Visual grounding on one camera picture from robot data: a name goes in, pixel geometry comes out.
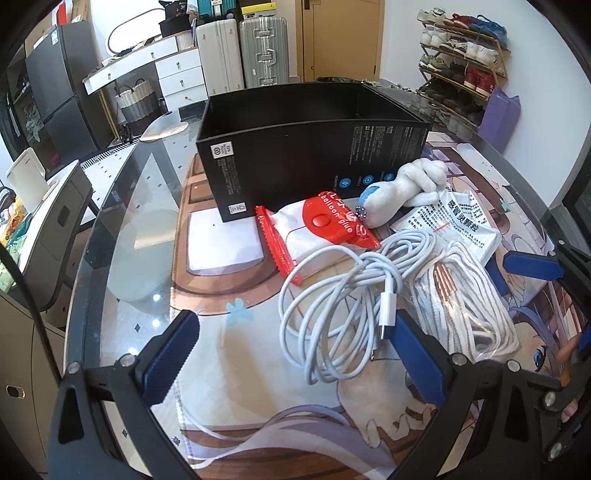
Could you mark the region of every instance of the door frame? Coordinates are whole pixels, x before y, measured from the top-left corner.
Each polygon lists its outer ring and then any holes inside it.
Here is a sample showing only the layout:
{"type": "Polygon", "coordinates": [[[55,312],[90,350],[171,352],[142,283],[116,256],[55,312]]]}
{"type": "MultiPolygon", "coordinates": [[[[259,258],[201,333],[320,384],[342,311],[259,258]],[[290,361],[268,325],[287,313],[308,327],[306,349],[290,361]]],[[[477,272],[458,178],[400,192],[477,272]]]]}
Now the door frame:
{"type": "MultiPolygon", "coordinates": [[[[295,3],[295,36],[297,41],[297,74],[300,80],[304,81],[304,1],[294,0],[295,3]]],[[[379,78],[379,71],[382,64],[382,42],[384,39],[384,10],[385,0],[379,0],[379,30],[378,48],[375,56],[375,74],[371,80],[379,78]]]]}

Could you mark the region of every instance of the white plush toy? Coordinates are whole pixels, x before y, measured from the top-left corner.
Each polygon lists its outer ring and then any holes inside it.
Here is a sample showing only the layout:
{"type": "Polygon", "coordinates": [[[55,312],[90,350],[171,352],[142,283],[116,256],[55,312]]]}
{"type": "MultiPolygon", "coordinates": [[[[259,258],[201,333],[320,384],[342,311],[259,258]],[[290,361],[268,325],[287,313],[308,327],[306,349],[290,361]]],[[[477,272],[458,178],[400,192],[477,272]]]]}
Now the white plush toy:
{"type": "Polygon", "coordinates": [[[363,222],[377,228],[390,220],[401,207],[420,207],[437,203],[447,185],[447,166],[440,160],[419,158],[400,167],[393,181],[368,186],[359,198],[363,222]]]}

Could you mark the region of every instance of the gray refrigerator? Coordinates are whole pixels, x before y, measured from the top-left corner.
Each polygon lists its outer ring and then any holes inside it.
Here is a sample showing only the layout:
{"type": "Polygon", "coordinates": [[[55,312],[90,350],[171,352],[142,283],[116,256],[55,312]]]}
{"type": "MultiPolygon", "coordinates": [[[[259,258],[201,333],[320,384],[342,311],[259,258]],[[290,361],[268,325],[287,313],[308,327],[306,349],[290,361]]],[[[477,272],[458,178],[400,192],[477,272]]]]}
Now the gray refrigerator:
{"type": "Polygon", "coordinates": [[[90,25],[57,26],[27,57],[41,119],[63,164],[90,157],[113,140],[98,94],[82,80],[99,66],[90,25]]]}

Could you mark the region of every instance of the shoe rack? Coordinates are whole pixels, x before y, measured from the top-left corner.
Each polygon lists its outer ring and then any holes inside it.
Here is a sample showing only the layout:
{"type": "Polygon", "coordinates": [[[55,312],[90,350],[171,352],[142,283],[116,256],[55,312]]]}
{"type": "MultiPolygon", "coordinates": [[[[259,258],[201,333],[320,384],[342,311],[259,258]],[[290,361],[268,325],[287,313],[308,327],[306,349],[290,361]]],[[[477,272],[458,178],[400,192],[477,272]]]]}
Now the shoe rack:
{"type": "MultiPolygon", "coordinates": [[[[435,27],[443,30],[444,32],[451,33],[452,35],[454,35],[456,37],[462,37],[466,41],[472,41],[474,43],[484,44],[485,46],[487,46],[487,48],[492,48],[493,50],[496,50],[497,55],[498,55],[498,61],[497,61],[496,66],[490,67],[490,66],[485,65],[484,63],[481,63],[477,60],[468,58],[467,56],[462,55],[461,53],[458,53],[456,51],[432,47],[432,46],[424,45],[421,43],[421,48],[425,52],[425,55],[428,55],[428,56],[433,55],[434,57],[438,57],[439,55],[444,54],[444,55],[451,57],[453,59],[463,60],[467,63],[468,67],[473,66],[479,70],[483,70],[484,72],[490,73],[493,76],[493,78],[495,79],[496,85],[503,85],[508,80],[507,69],[506,69],[505,65],[506,65],[507,58],[509,57],[509,55],[511,55],[511,52],[507,48],[503,48],[501,46],[500,42],[496,38],[490,37],[488,35],[484,35],[479,32],[475,32],[473,30],[468,30],[465,28],[452,27],[450,25],[444,25],[444,24],[441,25],[441,24],[436,24],[433,22],[421,22],[421,23],[423,24],[424,27],[435,26],[435,27]]],[[[437,79],[440,79],[446,83],[449,83],[450,85],[453,85],[454,87],[456,87],[458,89],[461,89],[461,90],[464,90],[464,91],[470,93],[474,98],[478,99],[480,101],[480,103],[482,103],[486,106],[486,103],[488,101],[488,97],[486,97],[485,95],[482,95],[481,93],[476,92],[475,90],[472,90],[472,89],[466,87],[464,84],[455,82],[454,80],[443,76],[440,72],[437,72],[435,70],[423,67],[421,65],[419,65],[418,69],[426,81],[425,84],[423,84],[423,86],[421,88],[427,87],[431,83],[431,81],[433,81],[433,79],[437,78],[437,79]]],[[[443,103],[438,102],[437,100],[434,100],[433,98],[429,97],[428,95],[426,95],[423,92],[417,91],[417,93],[420,96],[425,97],[432,105],[438,107],[442,111],[445,111],[447,113],[450,113],[450,114],[460,118],[463,122],[465,122],[466,124],[468,124],[474,128],[478,128],[479,125],[475,124],[474,122],[469,120],[467,117],[463,116],[462,114],[456,112],[454,109],[449,108],[447,105],[444,105],[443,103]]]]}

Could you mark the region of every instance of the white drawer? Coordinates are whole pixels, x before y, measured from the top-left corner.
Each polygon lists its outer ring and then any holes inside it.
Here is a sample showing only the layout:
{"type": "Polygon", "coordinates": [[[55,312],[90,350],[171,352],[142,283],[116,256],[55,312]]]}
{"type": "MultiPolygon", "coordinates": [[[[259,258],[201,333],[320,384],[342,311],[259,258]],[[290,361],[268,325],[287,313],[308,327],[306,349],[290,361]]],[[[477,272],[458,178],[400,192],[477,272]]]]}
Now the white drawer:
{"type": "Polygon", "coordinates": [[[156,70],[160,79],[200,66],[201,58],[198,48],[192,48],[156,62],[156,70]]]}
{"type": "Polygon", "coordinates": [[[107,65],[89,78],[85,79],[84,85],[86,91],[88,94],[91,94],[113,80],[116,80],[143,65],[147,65],[148,63],[167,57],[168,55],[172,55],[177,51],[177,40],[172,36],[128,53],[125,57],[107,65]]]}
{"type": "Polygon", "coordinates": [[[168,107],[168,110],[172,111],[176,110],[177,108],[181,108],[182,106],[190,105],[191,103],[207,100],[207,89],[205,88],[205,85],[198,85],[196,87],[168,95],[164,97],[164,99],[166,100],[166,106],[168,107]]]}
{"type": "Polygon", "coordinates": [[[181,90],[204,84],[205,80],[203,79],[203,70],[201,67],[195,67],[186,72],[175,73],[170,77],[160,79],[160,88],[162,89],[162,95],[165,97],[181,90]]]}

